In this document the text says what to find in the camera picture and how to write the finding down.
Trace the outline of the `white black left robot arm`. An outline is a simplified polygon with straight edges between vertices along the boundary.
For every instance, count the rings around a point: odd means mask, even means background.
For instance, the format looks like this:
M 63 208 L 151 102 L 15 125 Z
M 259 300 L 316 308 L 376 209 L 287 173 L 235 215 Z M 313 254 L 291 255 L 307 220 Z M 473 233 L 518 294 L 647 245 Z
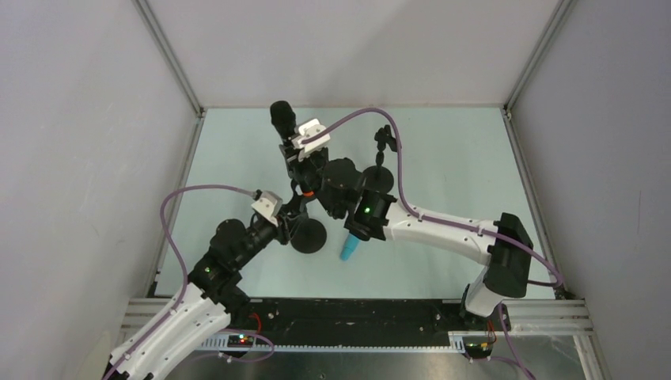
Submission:
M 221 222 L 186 283 L 147 325 L 112 351 L 103 377 L 166 378 L 245 308 L 249 298 L 237 286 L 241 269 L 273 241 L 288 244 L 306 219 L 281 217 L 270 222 L 258 217 L 249 226 L 235 218 Z

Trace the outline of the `blue microphone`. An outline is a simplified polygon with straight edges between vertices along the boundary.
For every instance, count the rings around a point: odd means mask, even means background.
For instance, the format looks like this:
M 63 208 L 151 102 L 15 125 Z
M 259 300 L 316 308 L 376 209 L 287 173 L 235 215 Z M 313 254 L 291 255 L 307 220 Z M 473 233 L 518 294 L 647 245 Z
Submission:
M 342 261 L 347 261 L 351 257 L 351 255 L 356 251 L 358 248 L 358 244 L 360 243 L 360 240 L 354 236 L 353 234 L 348 234 L 346 240 L 343 243 L 339 258 Z

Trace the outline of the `black microphone orange tip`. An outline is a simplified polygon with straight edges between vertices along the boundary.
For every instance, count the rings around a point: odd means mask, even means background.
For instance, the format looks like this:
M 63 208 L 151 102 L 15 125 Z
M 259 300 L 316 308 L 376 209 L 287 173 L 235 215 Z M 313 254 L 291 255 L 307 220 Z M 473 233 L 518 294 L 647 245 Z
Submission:
M 296 115 L 287 101 L 276 101 L 270 106 L 271 124 L 277 131 L 281 145 L 293 147 L 290 139 L 297 134 Z

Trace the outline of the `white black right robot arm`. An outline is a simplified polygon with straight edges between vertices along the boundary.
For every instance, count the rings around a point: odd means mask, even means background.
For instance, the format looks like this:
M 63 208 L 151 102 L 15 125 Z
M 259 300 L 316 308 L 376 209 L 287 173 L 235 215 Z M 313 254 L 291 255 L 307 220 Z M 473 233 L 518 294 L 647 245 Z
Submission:
M 304 196 L 317 200 L 333 219 L 361 241 L 409 241 L 457 253 L 483 265 L 462 298 L 466 313 L 488 317 L 505 298 L 527 295 L 531 238 L 522 221 L 502 213 L 497 220 L 429 215 L 370 188 L 353 161 L 329 159 L 323 148 L 300 158 L 297 148 L 279 147 L 287 173 Z

